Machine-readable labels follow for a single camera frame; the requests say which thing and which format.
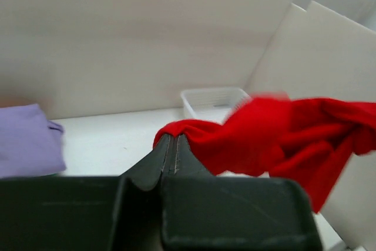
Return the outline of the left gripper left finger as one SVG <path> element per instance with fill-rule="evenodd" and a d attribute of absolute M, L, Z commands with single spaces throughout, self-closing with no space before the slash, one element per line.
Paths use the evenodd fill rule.
<path fill-rule="evenodd" d="M 140 190 L 152 190 L 163 172 L 172 141 L 170 135 L 163 135 L 144 158 L 119 176 L 122 182 L 131 183 Z"/>

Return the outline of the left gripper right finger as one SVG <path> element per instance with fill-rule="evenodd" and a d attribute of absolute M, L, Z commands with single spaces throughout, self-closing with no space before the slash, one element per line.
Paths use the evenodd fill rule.
<path fill-rule="evenodd" d="M 179 135 L 175 140 L 170 160 L 170 175 L 177 177 L 213 177 L 207 168 L 193 154 L 187 137 Z"/>

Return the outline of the red t-shirt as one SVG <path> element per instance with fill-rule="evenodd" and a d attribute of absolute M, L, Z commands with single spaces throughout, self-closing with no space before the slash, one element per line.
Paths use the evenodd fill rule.
<path fill-rule="evenodd" d="M 214 175 L 268 173 L 296 181 L 319 212 L 351 155 L 375 150 L 375 103 L 254 96 L 222 124 L 172 122 L 155 141 L 167 134 L 184 135 Z"/>

